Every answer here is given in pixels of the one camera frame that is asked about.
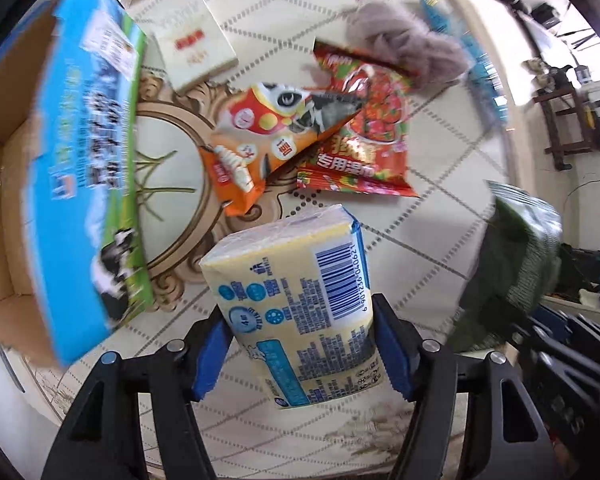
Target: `snack bag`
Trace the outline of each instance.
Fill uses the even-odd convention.
[[[404,70],[321,41],[314,44],[331,87],[366,101],[362,111],[298,170],[298,186],[417,196],[406,181],[407,94]]]
[[[210,144],[200,149],[227,216],[245,214],[284,162],[350,120],[353,93],[258,83],[224,105]]]
[[[508,340],[512,324],[525,319],[555,286],[560,263],[562,223],[553,206],[517,187],[487,184],[495,210],[446,340],[454,352]]]

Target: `blue gripper pad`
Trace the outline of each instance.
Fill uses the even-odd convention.
[[[234,334],[223,317],[208,330],[206,339],[198,354],[196,379],[191,387],[196,402],[214,389],[224,357],[229,350]]]
[[[382,294],[371,297],[374,310],[376,346],[391,386],[406,400],[412,400],[413,375],[420,365],[422,338],[408,321],[398,319]]]

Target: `black cable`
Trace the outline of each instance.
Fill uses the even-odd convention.
[[[599,46],[599,45],[600,45],[600,41],[597,43],[594,43],[593,45],[583,46],[582,48],[578,49],[578,52],[582,52],[583,50],[587,50],[588,48],[591,48],[592,46]]]
[[[567,205],[567,200],[569,199],[569,197],[575,193],[577,190],[579,190],[582,186],[586,186],[587,184],[593,184],[594,182],[600,182],[600,178],[598,180],[589,180],[588,182],[585,182],[584,184],[580,184],[578,187],[575,187],[574,189],[572,189],[569,194],[567,195],[567,198],[564,199],[564,202],[562,202],[562,216],[564,216],[564,208]]]
[[[577,34],[579,32],[587,32],[588,30],[593,30],[591,27],[581,28],[580,30],[574,30],[573,32],[565,32],[564,34],[558,34],[556,38],[564,38],[565,36],[571,36],[572,34]]]
[[[593,34],[589,34],[588,36],[585,36],[584,38],[581,38],[578,41],[574,41],[571,44],[571,47],[573,50],[578,50],[581,46],[583,46],[585,43],[587,43],[587,41],[592,40],[596,36],[597,36],[597,34],[595,32]]]

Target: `cardboard box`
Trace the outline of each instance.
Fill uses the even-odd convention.
[[[67,366],[152,301],[133,179],[144,35],[115,0],[59,0],[10,41],[0,341]]]

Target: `screw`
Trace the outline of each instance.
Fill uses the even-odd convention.
[[[560,395],[551,401],[551,409],[554,410],[555,413],[561,413],[565,406],[564,399]]]
[[[105,352],[104,354],[102,354],[100,362],[104,365],[112,365],[116,362],[117,358],[118,354],[116,354],[115,352]]]
[[[184,341],[182,339],[172,339],[167,343],[167,350],[169,352],[180,352],[184,350]]]
[[[491,359],[491,361],[493,361],[497,365],[503,365],[504,363],[507,362],[507,358],[504,357],[504,355],[501,354],[500,352],[491,352],[489,354],[489,359]]]
[[[437,342],[435,339],[425,339],[422,342],[422,348],[425,349],[427,352],[434,354],[435,352],[438,352],[440,350],[440,343]]]

